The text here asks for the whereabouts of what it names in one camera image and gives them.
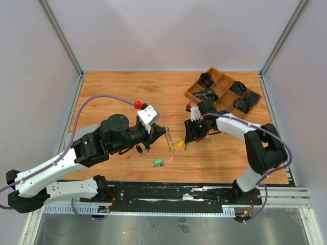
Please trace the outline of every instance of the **red connector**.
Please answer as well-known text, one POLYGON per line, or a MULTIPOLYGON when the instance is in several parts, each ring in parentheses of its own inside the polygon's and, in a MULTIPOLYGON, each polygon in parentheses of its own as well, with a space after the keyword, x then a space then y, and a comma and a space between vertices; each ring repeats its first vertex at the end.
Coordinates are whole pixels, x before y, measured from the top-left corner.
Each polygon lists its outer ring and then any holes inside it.
POLYGON ((135 109, 141 109, 142 106, 143 106, 142 101, 135 101, 135 106, 134 106, 135 109))

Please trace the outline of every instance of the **white wall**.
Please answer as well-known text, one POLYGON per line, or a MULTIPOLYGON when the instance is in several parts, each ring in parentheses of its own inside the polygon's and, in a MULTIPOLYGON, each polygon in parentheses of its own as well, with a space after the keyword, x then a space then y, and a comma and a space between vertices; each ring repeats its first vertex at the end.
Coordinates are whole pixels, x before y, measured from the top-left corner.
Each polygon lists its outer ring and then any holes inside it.
POLYGON ((48 0, 86 70, 260 70, 299 0, 48 0))
MULTIPOLYGON (((78 76, 35 0, 0 3, 0 186, 6 172, 53 157, 78 76)), ((0 203, 7 205, 6 191, 0 203)), ((27 214, 0 210, 1 244, 17 244, 27 214)))
POLYGON ((327 241, 327 2, 312 0, 266 74, 295 177, 327 241))

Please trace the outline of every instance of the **gray floor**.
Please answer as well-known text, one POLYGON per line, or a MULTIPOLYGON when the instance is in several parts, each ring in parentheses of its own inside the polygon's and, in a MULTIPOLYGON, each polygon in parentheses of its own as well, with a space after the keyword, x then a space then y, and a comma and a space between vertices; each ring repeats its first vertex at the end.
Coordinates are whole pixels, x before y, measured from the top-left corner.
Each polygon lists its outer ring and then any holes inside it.
POLYGON ((76 215, 44 215, 35 245, 309 244, 297 209, 266 208, 247 225, 231 218, 191 217, 185 230, 177 217, 110 216, 93 222, 76 215))

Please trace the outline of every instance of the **wooden box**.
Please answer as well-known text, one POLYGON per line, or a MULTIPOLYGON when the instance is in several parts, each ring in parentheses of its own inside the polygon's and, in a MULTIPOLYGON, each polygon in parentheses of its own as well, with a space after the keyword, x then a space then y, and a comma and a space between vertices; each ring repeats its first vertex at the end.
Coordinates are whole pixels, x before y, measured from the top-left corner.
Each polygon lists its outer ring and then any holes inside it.
MULTIPOLYGON (((246 92, 242 96, 238 96, 237 94, 229 90, 235 81, 233 78, 225 75, 221 71, 218 71, 217 69, 214 68, 210 68, 207 72, 211 74, 212 80, 214 82, 211 88, 213 89, 213 91, 215 91, 215 93, 219 97, 218 102, 215 103, 214 105, 218 111, 226 110, 239 118, 245 118, 249 113, 251 113, 251 110, 253 109, 254 106, 246 114, 236 109, 233 106, 235 99, 239 97, 243 98, 248 92, 252 91, 251 89, 247 88, 246 92)), ((197 80, 196 80, 195 83, 185 92, 185 96, 186 98, 191 99, 193 97, 192 93, 200 92, 203 90, 205 90, 205 88, 197 84, 197 80)), ((199 98, 195 98, 193 100, 193 103, 197 104, 200 101, 201 100, 199 98)))

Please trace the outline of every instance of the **wooden tabletop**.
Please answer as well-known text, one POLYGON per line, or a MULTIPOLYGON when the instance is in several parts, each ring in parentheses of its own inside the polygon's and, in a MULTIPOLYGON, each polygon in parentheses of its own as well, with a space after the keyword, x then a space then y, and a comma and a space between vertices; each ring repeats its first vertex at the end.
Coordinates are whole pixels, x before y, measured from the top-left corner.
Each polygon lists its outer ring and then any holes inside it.
MULTIPOLYGON (((241 140, 221 133, 207 140, 192 142, 185 151, 177 143, 185 138, 184 121, 190 118, 185 112, 188 99, 185 91, 200 76, 198 71, 88 71, 77 102, 75 116, 85 100, 96 94, 113 94, 130 101, 141 100, 160 113, 160 126, 168 126, 176 153, 169 151, 165 136, 158 139, 147 153, 149 160, 141 158, 134 149, 124 155, 110 155, 109 161, 73 173, 67 179, 88 179, 103 175, 107 180, 122 181, 181 181, 181 182, 232 182, 248 167, 245 144, 241 140), (163 167, 153 167, 153 160, 162 158, 163 167)), ((226 74, 259 93, 262 98, 246 120, 265 124, 270 122, 269 113, 256 72, 226 72, 226 74)), ((100 124, 113 114, 129 118, 135 125, 136 110, 114 99, 99 98, 84 108, 78 129, 100 124)), ((286 172, 273 173, 266 183, 288 183, 286 172)))

